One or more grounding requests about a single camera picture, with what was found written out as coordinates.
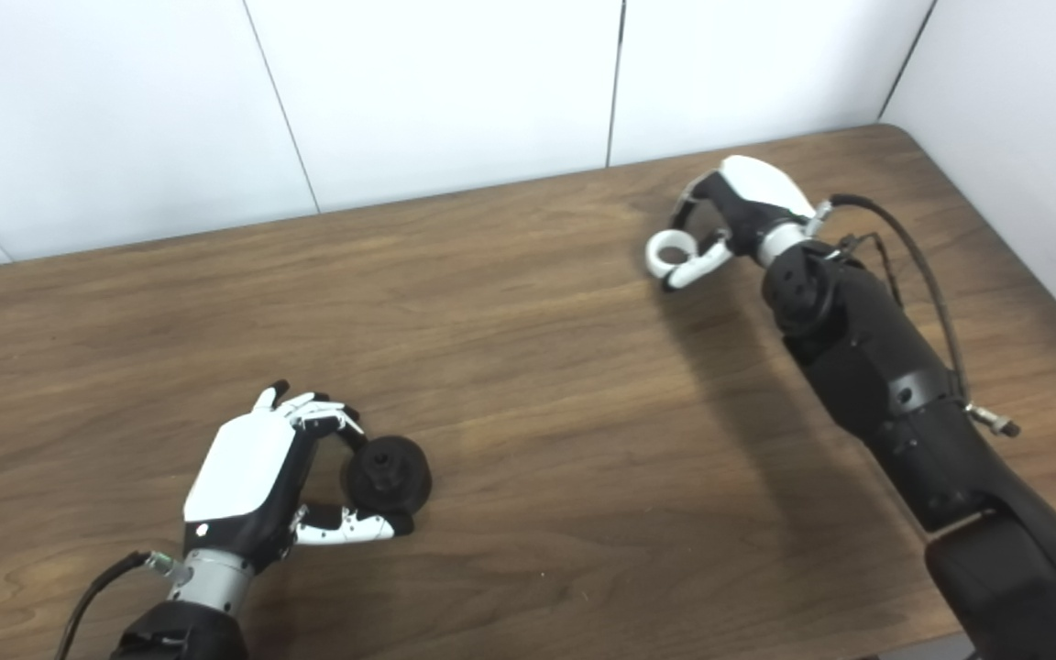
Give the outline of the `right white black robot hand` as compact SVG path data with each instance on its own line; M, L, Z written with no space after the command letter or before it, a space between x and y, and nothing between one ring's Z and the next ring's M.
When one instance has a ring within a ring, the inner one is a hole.
M703 238L689 230L699 204L711 204L722 220ZM645 244L646 268L664 289L682 290L734 258L768 267L784 251L816 237L830 209L828 203L810 204L795 181L772 164L725 156L680 193L670 228Z

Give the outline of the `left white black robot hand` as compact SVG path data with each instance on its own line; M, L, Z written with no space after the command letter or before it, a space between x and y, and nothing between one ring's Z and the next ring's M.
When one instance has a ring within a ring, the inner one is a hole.
M186 557L226 553L259 574L296 545L361 544L413 532L411 514L381 512L357 496L331 509L302 504L320 440L338 437L361 450L367 434L352 406L322 392L284 400L288 389L288 381L275 381L250 411L219 426L181 510Z

